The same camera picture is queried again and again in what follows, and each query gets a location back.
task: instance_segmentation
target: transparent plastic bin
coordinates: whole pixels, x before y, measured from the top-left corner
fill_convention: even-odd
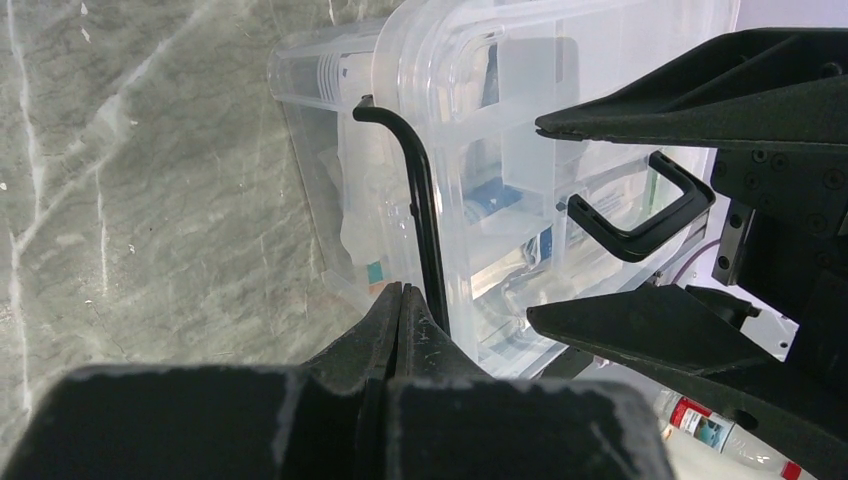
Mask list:
[[[407,0],[388,19],[284,39],[284,104],[327,286],[363,312],[386,282],[422,285],[399,145],[355,122],[362,95],[406,119],[433,170],[451,336],[490,374],[530,376],[565,346],[528,306],[632,288],[683,243],[621,262],[563,209],[579,193],[633,227],[680,195],[650,146],[554,141],[536,117],[626,85],[732,29],[738,0]],[[665,153],[702,175],[707,151]]]

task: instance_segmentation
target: black metal bracket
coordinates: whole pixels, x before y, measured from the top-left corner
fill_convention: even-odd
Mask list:
[[[711,183],[733,202],[713,275],[799,330],[780,364],[691,296],[663,288],[538,307],[530,323],[713,410],[762,417],[754,433],[818,478],[848,478],[846,42],[848,29],[723,35],[612,95],[536,120],[540,135],[562,140],[718,148]],[[547,323],[554,311],[556,325]],[[681,343],[705,357],[687,357]]]
[[[386,286],[306,365],[111,365],[40,402],[3,480],[672,480],[625,385],[488,377]]]
[[[644,260],[715,202],[710,187],[662,152],[651,154],[648,165],[680,188],[683,195],[633,230],[615,227],[580,195],[568,199],[568,216],[607,251],[625,262]]]
[[[436,220],[433,177],[427,151],[412,126],[395,112],[375,107],[372,95],[362,97],[362,101],[353,109],[353,118],[358,122],[378,123],[388,128],[403,150],[409,194],[412,198],[409,210],[415,220],[418,255],[424,277],[424,294],[436,325],[450,335],[442,249],[439,225]]]
[[[845,403],[677,286],[531,307],[527,320],[737,421],[817,478],[848,478]]]

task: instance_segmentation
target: gray marble surface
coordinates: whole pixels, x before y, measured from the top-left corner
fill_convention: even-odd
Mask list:
[[[398,3],[0,4],[0,465],[71,369],[299,363],[359,318],[320,281],[266,66]]]

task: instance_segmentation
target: scuffed black surface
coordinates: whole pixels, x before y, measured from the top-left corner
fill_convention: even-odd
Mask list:
[[[570,140],[848,151],[845,29],[757,29],[704,43],[618,92],[536,120]]]
[[[403,300],[403,285],[386,285],[365,317],[304,365],[331,390],[354,391],[362,387],[371,369],[385,367],[385,349],[394,345]]]
[[[398,332],[397,376],[488,377],[445,335],[427,309],[421,291],[407,285]]]
[[[632,368],[733,418],[817,478],[848,478],[848,411],[677,286],[533,307],[540,334]]]
[[[620,384],[398,379],[389,478],[672,479],[656,418]]]
[[[53,388],[4,480],[274,478],[277,415],[301,393],[296,367],[99,371]]]

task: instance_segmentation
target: purple cable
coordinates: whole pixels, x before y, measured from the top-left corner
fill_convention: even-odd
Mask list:
[[[715,247],[719,243],[721,243],[721,240],[713,240],[712,242],[701,247],[700,250],[698,250],[691,257],[689,257],[689,259],[686,260],[686,263],[684,263],[683,266],[680,267],[680,270],[677,272],[677,275],[674,276],[674,279],[671,280],[671,285],[677,285],[677,282],[679,282],[680,279],[683,278],[683,274],[686,273],[686,270],[689,270],[689,267],[691,267],[692,264],[695,263],[695,260],[697,260],[698,257],[703,255],[704,252]]]

